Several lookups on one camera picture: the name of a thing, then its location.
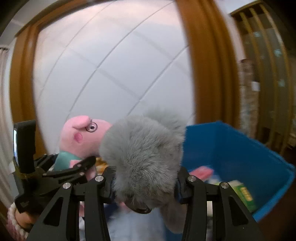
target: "silver screw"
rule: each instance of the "silver screw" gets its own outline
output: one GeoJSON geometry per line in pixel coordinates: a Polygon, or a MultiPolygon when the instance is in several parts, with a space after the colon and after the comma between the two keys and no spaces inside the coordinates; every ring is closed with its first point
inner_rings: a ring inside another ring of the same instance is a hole
{"type": "Polygon", "coordinates": [[[101,182],[101,181],[104,180],[104,177],[103,177],[103,176],[96,176],[95,180],[96,180],[97,182],[101,182]]]}
{"type": "Polygon", "coordinates": [[[68,189],[71,186],[71,183],[64,183],[63,188],[68,189]]]}
{"type": "Polygon", "coordinates": [[[223,188],[225,188],[225,189],[226,189],[226,188],[229,188],[229,184],[223,182],[223,183],[221,183],[221,187],[223,187],[223,188]]]}
{"type": "Polygon", "coordinates": [[[196,176],[189,176],[189,177],[187,177],[187,179],[190,182],[194,182],[194,181],[196,181],[196,176]]]}

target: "blue plastic box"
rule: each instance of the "blue plastic box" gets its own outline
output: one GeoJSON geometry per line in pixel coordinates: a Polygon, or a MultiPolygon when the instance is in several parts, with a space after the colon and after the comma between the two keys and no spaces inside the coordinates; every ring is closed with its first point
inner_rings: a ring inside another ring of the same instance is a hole
{"type": "MultiPolygon", "coordinates": [[[[220,121],[187,127],[182,166],[215,170],[222,181],[244,183],[258,210],[258,222],[282,198],[295,178],[295,167],[262,143],[220,121]]],[[[181,240],[166,229],[166,240],[181,240]]]]}

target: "beige curtain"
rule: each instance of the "beige curtain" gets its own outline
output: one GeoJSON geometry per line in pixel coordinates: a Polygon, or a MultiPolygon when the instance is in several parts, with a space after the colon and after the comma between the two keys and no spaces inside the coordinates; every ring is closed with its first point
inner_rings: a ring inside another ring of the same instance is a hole
{"type": "Polygon", "coordinates": [[[7,57],[8,48],[0,46],[0,200],[6,207],[9,207],[13,199],[8,182],[10,173],[8,165],[11,161],[12,143],[10,143],[6,125],[4,104],[4,76],[7,57]]]}

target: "phone screen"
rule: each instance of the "phone screen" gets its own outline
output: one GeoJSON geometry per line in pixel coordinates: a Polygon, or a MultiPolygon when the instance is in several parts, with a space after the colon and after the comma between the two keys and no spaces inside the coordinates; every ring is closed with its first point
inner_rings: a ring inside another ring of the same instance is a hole
{"type": "Polygon", "coordinates": [[[17,158],[17,130],[13,129],[13,152],[14,152],[14,157],[15,157],[15,161],[18,163],[18,158],[17,158]]]}

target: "teal shirt of plush toy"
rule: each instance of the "teal shirt of plush toy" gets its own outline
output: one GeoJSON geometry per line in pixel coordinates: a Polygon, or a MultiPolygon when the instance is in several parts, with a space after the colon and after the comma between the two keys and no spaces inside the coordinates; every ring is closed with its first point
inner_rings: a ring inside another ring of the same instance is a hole
{"type": "Polygon", "coordinates": [[[53,171],[62,171],[68,169],[70,167],[71,160],[81,160],[81,158],[70,152],[61,151],[57,155],[53,171]]]}

